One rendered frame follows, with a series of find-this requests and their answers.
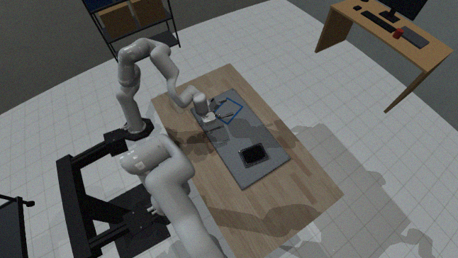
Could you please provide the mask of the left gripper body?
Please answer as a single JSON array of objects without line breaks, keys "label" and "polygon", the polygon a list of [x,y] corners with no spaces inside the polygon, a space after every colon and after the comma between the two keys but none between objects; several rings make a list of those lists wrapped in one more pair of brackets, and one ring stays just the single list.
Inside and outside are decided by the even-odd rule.
[{"label": "left gripper body", "polygon": [[[207,104],[208,105],[210,104],[208,100],[207,100]],[[214,115],[213,110],[211,112],[208,112],[206,115],[201,116],[201,119],[205,126],[212,125],[216,122],[216,117]]]}]

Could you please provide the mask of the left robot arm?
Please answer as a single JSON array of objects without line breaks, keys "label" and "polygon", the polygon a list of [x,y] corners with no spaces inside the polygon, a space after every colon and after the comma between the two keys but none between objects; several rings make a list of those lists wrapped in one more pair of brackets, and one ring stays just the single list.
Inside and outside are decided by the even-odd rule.
[{"label": "left robot arm", "polygon": [[121,86],[116,92],[116,98],[127,120],[127,125],[122,126],[122,130],[137,134],[146,128],[146,123],[141,118],[138,105],[133,99],[140,88],[141,74],[139,66],[134,61],[140,60],[146,54],[150,54],[150,60],[167,80],[168,93],[180,108],[186,108],[193,101],[196,114],[204,116],[220,106],[216,99],[212,99],[208,105],[206,95],[192,85],[188,85],[178,95],[175,85],[179,69],[169,57],[171,55],[170,47],[156,40],[139,38],[131,45],[121,48],[118,52],[118,82]]}]

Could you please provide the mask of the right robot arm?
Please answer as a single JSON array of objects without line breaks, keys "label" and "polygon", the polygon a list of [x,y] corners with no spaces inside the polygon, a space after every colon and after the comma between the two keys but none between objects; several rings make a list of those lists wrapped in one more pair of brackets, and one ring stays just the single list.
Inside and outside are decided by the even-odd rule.
[{"label": "right robot arm", "polygon": [[153,215],[169,219],[191,258],[227,258],[217,238],[208,234],[188,196],[188,180],[195,175],[194,166],[168,135],[156,135],[123,153],[120,164],[127,173],[138,175],[151,193],[152,207],[147,211],[155,209]]}]

